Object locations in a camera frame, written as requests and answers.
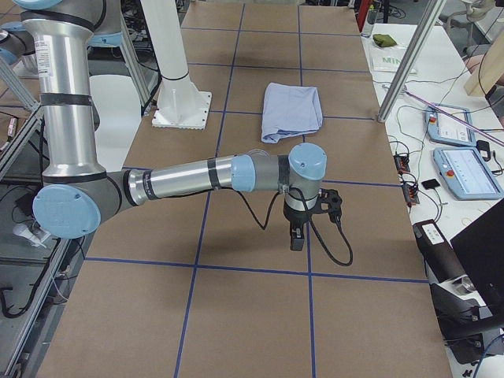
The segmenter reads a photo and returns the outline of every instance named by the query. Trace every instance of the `office chair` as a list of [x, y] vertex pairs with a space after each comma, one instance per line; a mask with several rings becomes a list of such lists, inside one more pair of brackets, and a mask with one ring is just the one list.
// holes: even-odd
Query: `office chair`
[[450, 36], [452, 28], [465, 28], [468, 32], [467, 45], [471, 44], [474, 23], [483, 20], [488, 11], [495, 6], [495, 0], [447, 0], [439, 15], [444, 28]]

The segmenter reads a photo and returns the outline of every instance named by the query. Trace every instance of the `towel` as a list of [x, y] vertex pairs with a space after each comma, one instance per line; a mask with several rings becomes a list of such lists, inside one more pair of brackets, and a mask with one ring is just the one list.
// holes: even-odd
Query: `towel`
[[265, 92], [262, 112], [264, 143], [282, 138], [311, 134], [322, 126], [321, 102], [315, 87], [290, 87], [270, 83]]

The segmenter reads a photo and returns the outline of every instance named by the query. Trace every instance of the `tablet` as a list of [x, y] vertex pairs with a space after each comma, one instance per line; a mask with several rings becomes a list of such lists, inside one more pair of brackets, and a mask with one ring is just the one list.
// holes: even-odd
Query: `tablet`
[[476, 148], [436, 148], [434, 162], [457, 199], [504, 198], [504, 191]]
[[[435, 105], [441, 110], [456, 116], [456, 118], [472, 124], [468, 109], [444, 104]], [[425, 123], [427, 125], [428, 136], [433, 142], [450, 144], [452, 146], [474, 147], [476, 145], [473, 130], [456, 120], [452, 120], [445, 114], [436, 112], [434, 108], [427, 108]]]

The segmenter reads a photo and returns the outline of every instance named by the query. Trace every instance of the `metal pole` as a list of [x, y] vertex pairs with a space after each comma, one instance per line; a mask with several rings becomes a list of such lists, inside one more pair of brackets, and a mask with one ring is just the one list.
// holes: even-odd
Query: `metal pole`
[[122, 14], [120, 15], [120, 30], [123, 35], [123, 42], [120, 45], [120, 51], [123, 54], [124, 63], [126, 63], [126, 67], [132, 77], [136, 91], [139, 93], [140, 102], [142, 103], [142, 106], [145, 106], [150, 98], [149, 89], [147, 88], [145, 76], [140, 68], [139, 58], [136, 55], [135, 48], [133, 47], [132, 41], [129, 39], [128, 27], [124, 22]]
[[33, 112], [38, 108], [39, 103], [37, 100], [35, 100], [32, 93], [25, 87], [13, 69], [10, 68], [3, 59], [0, 59], [0, 76], [9, 89], [19, 98], [25, 109]]
[[392, 111], [397, 98], [401, 94], [404, 87], [404, 83], [411, 72], [413, 64], [417, 60], [418, 55], [422, 51], [425, 42], [427, 41], [428, 35], [431, 32], [436, 20], [438, 19], [441, 10], [444, 7], [446, 0], [430, 0], [425, 9], [424, 15], [422, 16], [420, 23], [411, 38], [411, 42], [404, 54], [404, 58], [395, 73], [394, 79], [392, 80], [391, 86], [385, 95], [385, 99], [380, 107], [380, 111], [377, 115], [377, 120], [379, 122], [385, 122], [388, 115]]

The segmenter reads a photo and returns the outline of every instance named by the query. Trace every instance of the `black monitor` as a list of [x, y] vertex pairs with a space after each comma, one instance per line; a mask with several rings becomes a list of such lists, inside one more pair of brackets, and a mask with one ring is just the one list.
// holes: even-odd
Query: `black monitor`
[[451, 245], [489, 310], [494, 316], [504, 313], [504, 200], [456, 235]]

